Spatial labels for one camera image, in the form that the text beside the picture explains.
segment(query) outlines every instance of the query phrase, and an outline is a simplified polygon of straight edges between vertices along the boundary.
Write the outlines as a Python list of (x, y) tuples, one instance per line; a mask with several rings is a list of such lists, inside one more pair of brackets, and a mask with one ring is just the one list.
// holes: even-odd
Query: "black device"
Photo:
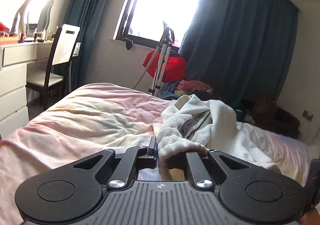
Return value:
[(294, 225), (319, 202), (319, 160), (305, 188), (218, 150), (168, 159), (186, 180), (136, 180), (140, 169), (156, 164), (152, 137), (149, 147), (106, 149), (31, 177), (15, 194), (23, 224)]

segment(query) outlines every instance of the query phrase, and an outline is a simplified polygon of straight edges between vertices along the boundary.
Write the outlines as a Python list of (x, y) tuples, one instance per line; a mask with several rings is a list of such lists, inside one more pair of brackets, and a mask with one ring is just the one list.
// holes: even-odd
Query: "chair seat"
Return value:
[[(44, 87), (45, 71), (36, 71), (27, 74), (27, 82)], [(50, 73), (49, 87), (63, 81), (63, 76)]]

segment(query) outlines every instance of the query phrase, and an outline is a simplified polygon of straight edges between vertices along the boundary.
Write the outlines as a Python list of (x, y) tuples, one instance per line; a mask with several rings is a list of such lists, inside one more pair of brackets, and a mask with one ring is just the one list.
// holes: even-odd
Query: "window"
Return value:
[(178, 50), (199, 0), (129, 0), (117, 39), (128, 38), (135, 44), (155, 48), (162, 36), (164, 23), (173, 29)]

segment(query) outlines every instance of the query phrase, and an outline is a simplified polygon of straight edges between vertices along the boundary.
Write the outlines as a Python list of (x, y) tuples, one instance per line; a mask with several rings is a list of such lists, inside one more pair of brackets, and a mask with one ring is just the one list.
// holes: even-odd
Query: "blue curtain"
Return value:
[[(179, 51), (187, 61), (187, 80), (220, 90), (232, 107), (243, 97), (277, 98), (297, 25), (298, 9), (289, 0), (200, 0)], [(166, 84), (167, 92), (176, 84)]]
[[(80, 27), (79, 56), (72, 60), (71, 85), (73, 90), (84, 85), (92, 44), (107, 3), (108, 0), (71, 0), (67, 9), (63, 22)], [(54, 72), (66, 76), (68, 66), (55, 67)]]

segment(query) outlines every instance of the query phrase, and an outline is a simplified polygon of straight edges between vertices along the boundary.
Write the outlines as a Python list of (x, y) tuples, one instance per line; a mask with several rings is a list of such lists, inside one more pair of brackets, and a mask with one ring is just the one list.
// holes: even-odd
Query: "hand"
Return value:
[(301, 225), (319, 225), (320, 215), (317, 209), (312, 209), (305, 213), (300, 219)]

